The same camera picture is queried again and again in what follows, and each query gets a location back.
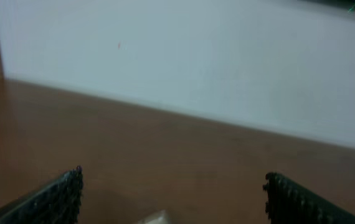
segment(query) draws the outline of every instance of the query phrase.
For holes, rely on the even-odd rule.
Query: white backdrop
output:
[[[296,0],[0,0],[7,78],[355,147],[355,13]]]

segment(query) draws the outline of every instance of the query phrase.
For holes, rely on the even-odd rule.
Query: brown table surface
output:
[[[355,150],[25,83],[0,84],[0,206],[82,165],[80,223],[268,223],[279,171],[355,214]]]

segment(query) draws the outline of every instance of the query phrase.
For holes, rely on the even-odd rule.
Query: small beige object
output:
[[[165,210],[154,213],[136,224],[171,224]]]

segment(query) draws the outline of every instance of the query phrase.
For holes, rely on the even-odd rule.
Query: textured gripper pad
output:
[[[272,224],[355,224],[355,216],[277,173],[266,175],[266,213]]]
[[[73,224],[77,222],[83,189],[82,168],[0,208],[0,224]]]

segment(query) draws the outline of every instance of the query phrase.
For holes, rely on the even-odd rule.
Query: green wire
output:
[[[355,2],[354,2],[354,4],[353,4],[352,8],[350,8],[350,10],[348,10],[348,12],[353,11],[354,8],[355,8]]]

